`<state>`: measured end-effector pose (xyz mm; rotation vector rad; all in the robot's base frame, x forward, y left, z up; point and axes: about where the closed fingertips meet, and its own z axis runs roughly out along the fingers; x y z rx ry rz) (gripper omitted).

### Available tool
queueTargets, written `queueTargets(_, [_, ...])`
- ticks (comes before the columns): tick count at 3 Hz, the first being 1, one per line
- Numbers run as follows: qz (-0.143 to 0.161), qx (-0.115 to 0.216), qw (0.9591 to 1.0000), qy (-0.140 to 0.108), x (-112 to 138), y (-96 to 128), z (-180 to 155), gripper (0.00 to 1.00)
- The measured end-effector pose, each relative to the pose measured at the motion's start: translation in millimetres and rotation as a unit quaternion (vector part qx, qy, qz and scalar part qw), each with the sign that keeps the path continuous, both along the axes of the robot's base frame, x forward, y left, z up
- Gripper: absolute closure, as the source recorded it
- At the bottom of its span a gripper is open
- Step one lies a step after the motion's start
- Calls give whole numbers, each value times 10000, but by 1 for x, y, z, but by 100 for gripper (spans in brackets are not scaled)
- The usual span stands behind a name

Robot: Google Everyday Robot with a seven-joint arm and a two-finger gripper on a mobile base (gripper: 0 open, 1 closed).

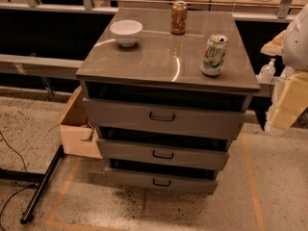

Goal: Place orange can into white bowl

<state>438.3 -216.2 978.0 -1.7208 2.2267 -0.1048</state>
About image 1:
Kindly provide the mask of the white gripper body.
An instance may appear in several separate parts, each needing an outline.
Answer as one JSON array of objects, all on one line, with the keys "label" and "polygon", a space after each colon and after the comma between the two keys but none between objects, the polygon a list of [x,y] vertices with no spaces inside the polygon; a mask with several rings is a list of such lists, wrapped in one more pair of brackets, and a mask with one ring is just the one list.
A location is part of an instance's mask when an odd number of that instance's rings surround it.
[{"label": "white gripper body", "polygon": [[261,52],[268,56],[281,56],[283,39],[285,37],[285,31],[280,32],[271,41],[267,42],[262,48]]}]

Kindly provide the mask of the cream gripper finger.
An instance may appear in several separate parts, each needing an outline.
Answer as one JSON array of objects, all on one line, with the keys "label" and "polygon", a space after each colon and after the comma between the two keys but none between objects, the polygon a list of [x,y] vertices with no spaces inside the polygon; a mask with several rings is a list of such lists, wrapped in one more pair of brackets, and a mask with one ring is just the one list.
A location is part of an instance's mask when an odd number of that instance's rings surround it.
[{"label": "cream gripper finger", "polygon": [[292,114],[302,114],[308,108],[308,73],[301,72],[285,81],[278,108]]},{"label": "cream gripper finger", "polygon": [[299,114],[285,109],[269,109],[267,112],[266,129],[271,131],[287,130],[298,119]]}]

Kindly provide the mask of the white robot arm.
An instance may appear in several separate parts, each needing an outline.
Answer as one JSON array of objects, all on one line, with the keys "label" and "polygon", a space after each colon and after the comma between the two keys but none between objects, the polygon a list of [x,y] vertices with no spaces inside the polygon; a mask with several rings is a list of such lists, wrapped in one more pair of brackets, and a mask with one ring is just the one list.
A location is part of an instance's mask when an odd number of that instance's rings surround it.
[{"label": "white robot arm", "polygon": [[308,5],[261,52],[281,56],[283,64],[294,70],[278,79],[266,122],[268,131],[287,130],[308,108]]}]

